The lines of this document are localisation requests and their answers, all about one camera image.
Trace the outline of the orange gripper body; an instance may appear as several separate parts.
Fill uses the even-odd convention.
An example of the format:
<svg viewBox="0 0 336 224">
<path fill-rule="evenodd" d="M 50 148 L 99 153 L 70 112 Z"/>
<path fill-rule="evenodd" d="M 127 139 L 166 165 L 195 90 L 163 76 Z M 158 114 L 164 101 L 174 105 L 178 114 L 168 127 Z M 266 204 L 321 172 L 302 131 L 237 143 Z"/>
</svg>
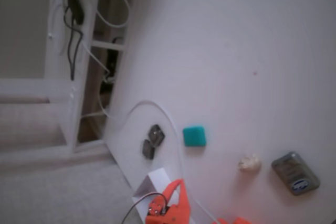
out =
<svg viewBox="0 0 336 224">
<path fill-rule="evenodd" d="M 145 223 L 189 223 L 191 207 L 187 199 L 179 200 L 177 204 L 172 204 L 164 208 L 164 199 L 155 198 L 149 204 L 148 214 Z"/>
</svg>

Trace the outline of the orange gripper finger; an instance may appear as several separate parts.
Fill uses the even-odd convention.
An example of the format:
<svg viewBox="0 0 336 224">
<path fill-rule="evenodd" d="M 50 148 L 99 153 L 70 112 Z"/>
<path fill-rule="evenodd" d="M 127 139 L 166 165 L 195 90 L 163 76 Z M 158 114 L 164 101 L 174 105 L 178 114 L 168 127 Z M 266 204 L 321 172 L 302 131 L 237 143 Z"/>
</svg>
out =
<svg viewBox="0 0 336 224">
<path fill-rule="evenodd" d="M 165 188 L 163 191 L 163 195 L 165 197 L 165 202 L 168 203 L 174 193 L 174 191 L 178 188 L 178 186 L 181 184 L 182 180 L 181 179 L 176 179 L 172 181 L 168 186 Z"/>
<path fill-rule="evenodd" d="M 177 189 L 178 186 L 180 187 L 180 193 L 179 193 L 179 200 L 178 200 L 177 207 L 179 207 L 181 209 L 190 209 L 190 203 L 189 203 L 189 199 L 188 199 L 188 195 L 187 195 L 187 189 L 186 189 L 184 179 L 177 179 L 176 180 L 175 189 Z"/>
</svg>

